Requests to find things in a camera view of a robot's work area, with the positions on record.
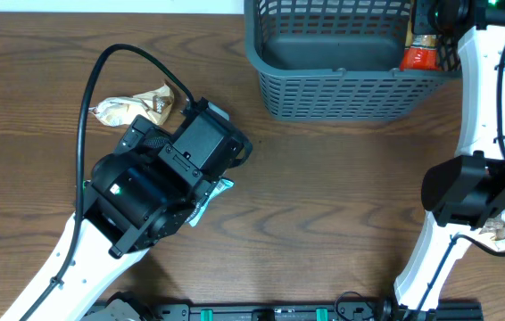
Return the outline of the orange tan cracker pack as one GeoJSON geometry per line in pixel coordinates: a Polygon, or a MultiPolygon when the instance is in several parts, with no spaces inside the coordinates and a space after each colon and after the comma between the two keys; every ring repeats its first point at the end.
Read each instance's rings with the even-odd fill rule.
{"type": "Polygon", "coordinates": [[[410,18],[400,70],[438,70],[433,0],[410,0],[410,18]]]}

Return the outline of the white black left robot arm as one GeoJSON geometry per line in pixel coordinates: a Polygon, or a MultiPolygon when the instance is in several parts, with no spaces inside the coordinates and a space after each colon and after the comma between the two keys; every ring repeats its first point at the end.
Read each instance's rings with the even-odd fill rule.
{"type": "Polygon", "coordinates": [[[170,134],[136,116],[83,189],[52,254],[6,310],[4,320],[79,320],[100,295],[161,239],[196,226],[210,201],[232,187],[228,169],[253,146],[206,99],[183,111],[170,134]]]}

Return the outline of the grey plastic basket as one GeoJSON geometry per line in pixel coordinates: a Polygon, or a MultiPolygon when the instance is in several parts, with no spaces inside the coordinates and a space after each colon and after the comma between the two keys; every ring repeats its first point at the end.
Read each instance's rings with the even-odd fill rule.
{"type": "Polygon", "coordinates": [[[461,77],[450,40],[435,69],[400,67],[411,0],[244,0],[245,53],[278,120],[398,119],[461,77]]]}

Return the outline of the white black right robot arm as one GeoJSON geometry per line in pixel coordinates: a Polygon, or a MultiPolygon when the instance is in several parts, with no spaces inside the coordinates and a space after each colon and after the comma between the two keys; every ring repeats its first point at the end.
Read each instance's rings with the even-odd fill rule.
{"type": "Polygon", "coordinates": [[[439,297],[457,260],[484,224],[505,209],[505,1],[417,1],[413,32],[452,39],[462,72],[462,121],[453,159],[426,173],[424,224],[393,297],[377,308],[384,320],[436,320],[439,297]]]}

